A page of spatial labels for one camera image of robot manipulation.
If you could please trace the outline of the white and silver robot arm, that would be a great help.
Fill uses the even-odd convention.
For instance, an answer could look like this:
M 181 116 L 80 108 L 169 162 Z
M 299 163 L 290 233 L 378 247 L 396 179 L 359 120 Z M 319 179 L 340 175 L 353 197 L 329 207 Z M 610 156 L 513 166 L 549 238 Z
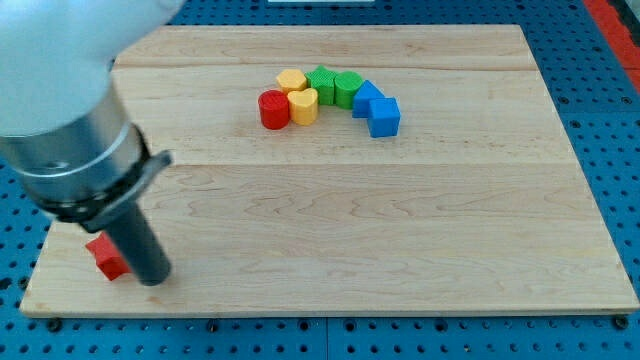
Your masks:
M 170 163 L 152 155 L 111 75 L 183 0 L 1 3 L 1 156 L 27 196 L 88 232 L 146 229 L 137 198 Z

